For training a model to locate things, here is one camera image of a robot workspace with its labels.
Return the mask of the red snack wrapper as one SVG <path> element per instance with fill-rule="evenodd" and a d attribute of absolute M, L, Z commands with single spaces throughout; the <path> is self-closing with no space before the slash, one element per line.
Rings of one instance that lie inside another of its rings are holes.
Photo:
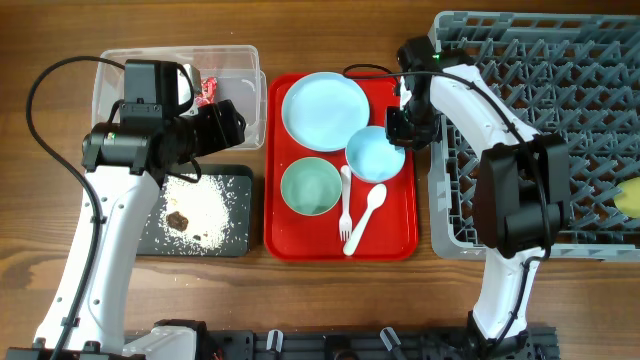
<path fill-rule="evenodd" d="M 195 98 L 198 107 L 213 104 L 215 102 L 215 94 L 217 90 L 217 80 L 215 77 L 208 77 L 201 81 L 201 92 Z"/>

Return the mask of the light blue bowl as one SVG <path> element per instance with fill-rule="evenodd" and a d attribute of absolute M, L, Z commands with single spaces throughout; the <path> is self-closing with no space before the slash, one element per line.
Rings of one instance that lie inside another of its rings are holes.
<path fill-rule="evenodd" d="M 348 141 L 345 157 L 353 175 L 367 183 L 381 183 L 402 170 L 406 154 L 403 147 L 390 143 L 382 126 L 367 126 Z"/>

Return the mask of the white plastic spoon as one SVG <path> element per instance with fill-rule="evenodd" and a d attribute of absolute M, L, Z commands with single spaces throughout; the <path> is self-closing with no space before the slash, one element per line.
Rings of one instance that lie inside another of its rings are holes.
<path fill-rule="evenodd" d="M 375 185 L 369 191 L 366 209 L 343 247 L 344 255 L 352 256 L 355 253 L 373 212 L 384 204 L 386 196 L 387 187 L 382 183 Z"/>

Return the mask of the light blue plate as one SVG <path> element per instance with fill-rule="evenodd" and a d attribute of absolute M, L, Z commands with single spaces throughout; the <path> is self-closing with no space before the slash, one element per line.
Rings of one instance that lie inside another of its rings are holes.
<path fill-rule="evenodd" d="M 304 148 L 317 152 L 344 149 L 370 121 L 364 90 L 334 72 L 316 72 L 297 80 L 286 92 L 281 117 L 286 132 Z"/>

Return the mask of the green bowl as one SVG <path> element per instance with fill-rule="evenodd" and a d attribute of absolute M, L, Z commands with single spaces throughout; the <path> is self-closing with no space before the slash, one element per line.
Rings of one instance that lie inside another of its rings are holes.
<path fill-rule="evenodd" d="M 342 195 L 341 176 L 329 161 L 305 157 L 291 163 L 282 175 L 280 193 L 285 204 L 303 216 L 331 210 Z"/>

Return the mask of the yellow plastic cup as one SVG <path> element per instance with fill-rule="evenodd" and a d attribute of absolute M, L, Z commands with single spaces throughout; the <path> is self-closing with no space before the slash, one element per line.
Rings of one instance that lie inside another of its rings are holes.
<path fill-rule="evenodd" d="M 638 218 L 640 214 L 640 178 L 635 177 L 620 182 L 616 188 L 619 193 L 614 196 L 616 208 L 630 218 Z"/>

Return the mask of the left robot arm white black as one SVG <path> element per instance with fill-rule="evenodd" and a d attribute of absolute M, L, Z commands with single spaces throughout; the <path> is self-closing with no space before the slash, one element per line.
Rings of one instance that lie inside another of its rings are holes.
<path fill-rule="evenodd" d="M 139 240 L 175 165 L 244 142 L 246 122 L 230 100 L 188 112 L 197 75 L 180 63 L 128 60 L 124 96 L 93 126 L 77 170 L 38 134 L 32 105 L 25 117 L 34 140 L 83 188 L 83 206 L 61 282 L 28 348 L 9 359 L 213 359 L 215 340 L 202 321 L 163 320 L 125 342 L 126 297 Z"/>

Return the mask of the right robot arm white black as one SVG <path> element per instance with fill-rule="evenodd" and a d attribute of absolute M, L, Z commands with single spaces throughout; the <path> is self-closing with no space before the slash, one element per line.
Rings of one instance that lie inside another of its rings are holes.
<path fill-rule="evenodd" d="M 527 341 L 526 308 L 539 265 L 548 260 L 570 210 L 568 146 L 522 122 L 495 95 L 462 49 L 438 52 L 426 36 L 397 52 L 400 102 L 388 109 L 393 145 L 419 150 L 438 136 L 442 113 L 479 158 L 473 221 L 487 248 L 465 352 L 505 356 Z"/>

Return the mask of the grey dishwasher rack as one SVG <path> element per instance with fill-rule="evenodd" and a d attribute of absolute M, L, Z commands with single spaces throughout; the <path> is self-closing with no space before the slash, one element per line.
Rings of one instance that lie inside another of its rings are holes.
<path fill-rule="evenodd" d="M 519 118 L 568 144 L 570 223 L 553 256 L 637 261 L 639 222 L 614 199 L 639 175 L 638 18 L 444 11 L 429 37 L 464 49 Z"/>

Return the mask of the clear plastic bin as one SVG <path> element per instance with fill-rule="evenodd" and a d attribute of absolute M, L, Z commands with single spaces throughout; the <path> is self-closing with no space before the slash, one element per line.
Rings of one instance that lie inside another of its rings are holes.
<path fill-rule="evenodd" d="M 258 50 L 252 45 L 208 45 L 111 49 L 102 58 L 124 64 L 127 60 L 161 60 L 192 65 L 202 80 L 217 81 L 215 102 L 231 100 L 246 121 L 245 142 L 230 150 L 257 150 L 264 144 L 266 131 L 267 84 L 260 69 Z M 99 63 L 93 99 L 93 127 L 106 122 L 113 103 L 123 98 L 123 71 Z"/>

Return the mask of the red serving tray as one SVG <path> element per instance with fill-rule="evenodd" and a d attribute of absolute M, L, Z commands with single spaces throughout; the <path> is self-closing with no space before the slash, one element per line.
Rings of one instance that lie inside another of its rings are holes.
<path fill-rule="evenodd" d="M 353 255 L 343 253 L 339 235 L 341 205 L 327 213 L 304 216 L 290 209 L 281 195 L 281 180 L 293 162 L 319 157 L 335 169 L 347 163 L 342 150 L 319 153 L 297 144 L 286 132 L 281 107 L 286 92 L 303 78 L 290 73 L 274 79 L 267 102 L 264 230 L 269 253 L 287 262 L 400 261 L 408 258 L 419 243 L 419 216 L 415 189 L 414 155 L 406 155 L 402 170 L 385 182 L 387 196 L 376 209 Z"/>

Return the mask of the white plastic fork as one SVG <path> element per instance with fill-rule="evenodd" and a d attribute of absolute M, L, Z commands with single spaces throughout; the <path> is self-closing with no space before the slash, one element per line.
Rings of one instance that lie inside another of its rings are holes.
<path fill-rule="evenodd" d="M 343 165 L 340 168 L 340 176 L 341 176 L 341 183 L 342 183 L 342 195 L 341 195 L 342 211 L 339 219 L 339 232 L 340 232 L 340 239 L 343 242 L 346 242 L 349 240 L 352 233 L 352 229 L 353 229 L 352 219 L 350 215 L 350 195 L 351 195 L 352 174 L 348 165 Z"/>

